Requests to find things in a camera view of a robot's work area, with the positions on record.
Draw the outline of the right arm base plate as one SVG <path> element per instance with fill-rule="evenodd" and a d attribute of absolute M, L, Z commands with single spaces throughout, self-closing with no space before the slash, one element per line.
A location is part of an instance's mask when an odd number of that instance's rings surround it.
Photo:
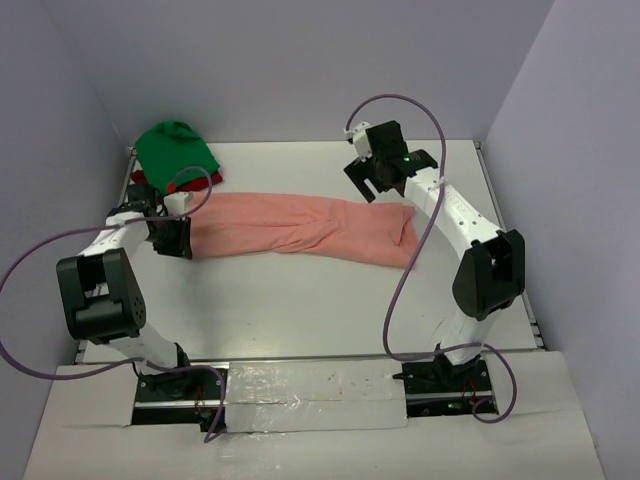
<path fill-rule="evenodd" d="M 404 389 L 409 418 L 498 414 L 487 364 L 480 357 L 458 366 L 444 355 L 405 362 L 392 378 Z"/>

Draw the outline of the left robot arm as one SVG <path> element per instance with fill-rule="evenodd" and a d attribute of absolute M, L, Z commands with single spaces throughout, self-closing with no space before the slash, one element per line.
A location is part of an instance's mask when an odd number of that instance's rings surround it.
<path fill-rule="evenodd" d="M 197 375 L 188 368 L 182 347 L 147 321 L 130 257 L 148 242 L 159 255 L 190 260 L 191 219 L 171 217 L 157 189 L 133 184 L 125 201 L 109 212 L 106 225 L 89 247 L 56 265 L 67 329 L 76 340 L 132 358 L 141 382 L 183 399 L 197 390 Z"/>

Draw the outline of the pink t shirt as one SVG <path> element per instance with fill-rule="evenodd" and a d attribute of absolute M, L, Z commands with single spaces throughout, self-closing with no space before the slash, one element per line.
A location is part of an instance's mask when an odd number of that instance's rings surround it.
<path fill-rule="evenodd" d="M 313 254 L 404 268 L 418 238 L 415 209 L 318 196 L 216 193 L 191 216 L 193 257 Z"/>

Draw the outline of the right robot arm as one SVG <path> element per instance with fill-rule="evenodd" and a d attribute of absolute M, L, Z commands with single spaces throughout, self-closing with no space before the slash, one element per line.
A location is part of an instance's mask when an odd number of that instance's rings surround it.
<path fill-rule="evenodd" d="M 444 160 L 410 150 L 396 121 L 345 129 L 356 158 L 344 172 L 367 202 L 396 191 L 429 218 L 454 249 L 459 265 L 451 291 L 453 317 L 436 343 L 427 381 L 447 391 L 467 382 L 502 311 L 525 288 L 525 240 L 488 220 L 445 178 Z"/>

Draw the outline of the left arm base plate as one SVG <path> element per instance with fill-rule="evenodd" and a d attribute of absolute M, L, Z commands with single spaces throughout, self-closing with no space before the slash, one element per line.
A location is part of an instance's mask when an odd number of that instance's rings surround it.
<path fill-rule="evenodd" d="M 131 424 L 134 426 L 197 425 L 202 433 L 226 428 L 225 403 L 227 370 L 196 368 L 183 373 L 137 377 Z"/>

